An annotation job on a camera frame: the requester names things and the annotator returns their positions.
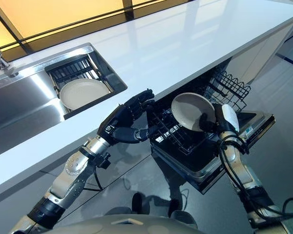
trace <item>stainless steel sink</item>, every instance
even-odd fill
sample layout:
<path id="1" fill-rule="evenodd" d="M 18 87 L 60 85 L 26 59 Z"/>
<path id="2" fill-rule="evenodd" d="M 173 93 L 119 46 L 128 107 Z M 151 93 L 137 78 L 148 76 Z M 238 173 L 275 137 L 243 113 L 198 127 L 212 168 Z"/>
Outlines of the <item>stainless steel sink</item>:
<path id="1" fill-rule="evenodd" d="M 50 71 L 83 55 L 98 71 L 95 78 L 111 92 L 77 110 L 69 110 L 58 98 Z M 0 154 L 126 88 L 90 43 L 16 69 L 9 76 L 0 76 Z"/>

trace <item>white countertop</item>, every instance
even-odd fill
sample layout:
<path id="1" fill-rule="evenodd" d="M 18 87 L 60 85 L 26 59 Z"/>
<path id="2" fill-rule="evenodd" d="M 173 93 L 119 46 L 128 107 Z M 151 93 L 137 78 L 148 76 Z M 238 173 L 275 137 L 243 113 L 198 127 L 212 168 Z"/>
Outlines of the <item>white countertop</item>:
<path id="1" fill-rule="evenodd" d="M 146 88 L 161 98 L 291 21 L 290 4 L 197 0 L 14 61 L 18 67 L 90 42 L 128 89 L 1 154 L 0 193 L 76 148 L 118 103 Z"/>

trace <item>white cabinet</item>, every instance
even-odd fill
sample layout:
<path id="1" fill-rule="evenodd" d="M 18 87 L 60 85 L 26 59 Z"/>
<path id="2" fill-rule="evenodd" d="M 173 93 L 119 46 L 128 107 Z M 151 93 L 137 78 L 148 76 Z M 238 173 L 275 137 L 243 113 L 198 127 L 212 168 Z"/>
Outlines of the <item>white cabinet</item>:
<path id="1" fill-rule="evenodd" d="M 233 56 L 226 69 L 227 72 L 239 78 L 239 81 L 250 82 L 275 54 L 292 29 L 293 22 L 269 35 L 251 48 Z"/>

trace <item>white bowl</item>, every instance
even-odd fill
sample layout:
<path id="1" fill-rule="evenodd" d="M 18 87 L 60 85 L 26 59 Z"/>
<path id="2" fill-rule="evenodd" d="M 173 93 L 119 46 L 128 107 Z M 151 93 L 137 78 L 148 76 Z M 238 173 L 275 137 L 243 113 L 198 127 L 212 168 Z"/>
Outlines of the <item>white bowl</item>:
<path id="1" fill-rule="evenodd" d="M 196 132 L 202 132 L 199 120 L 203 113 L 207 114 L 208 121 L 216 121 L 213 105 L 205 97 L 195 93 L 176 96 L 171 103 L 171 111 L 182 126 Z"/>

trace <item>dish rack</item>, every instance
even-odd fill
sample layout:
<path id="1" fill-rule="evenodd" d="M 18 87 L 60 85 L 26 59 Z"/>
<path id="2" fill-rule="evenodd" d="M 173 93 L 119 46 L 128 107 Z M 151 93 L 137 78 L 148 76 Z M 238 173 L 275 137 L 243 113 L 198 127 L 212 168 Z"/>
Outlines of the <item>dish rack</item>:
<path id="1" fill-rule="evenodd" d="M 249 94 L 251 87 L 239 82 L 237 78 L 228 75 L 226 71 L 213 71 L 205 75 L 207 77 L 198 77 L 201 83 L 198 86 L 181 87 L 177 94 L 184 92 L 194 92 L 207 98 L 211 103 L 229 104 L 236 113 L 240 113 L 246 107 L 243 99 Z M 156 111 L 150 113 L 149 125 L 157 125 L 158 131 L 152 139 L 158 144 L 167 144 L 177 146 L 185 155 L 189 156 L 205 140 L 215 137 L 214 134 L 204 132 L 194 132 L 181 126 L 173 117 L 171 112 L 170 97 L 165 102 L 166 108 L 160 106 Z"/>
<path id="2" fill-rule="evenodd" d="M 111 88 L 104 82 L 103 75 L 88 55 L 81 55 L 79 58 L 74 57 L 72 61 L 66 60 L 62 65 L 58 65 L 47 71 L 53 82 L 53 88 L 60 98 L 61 89 L 69 82 L 81 79 L 96 79 L 102 81 L 108 89 Z"/>

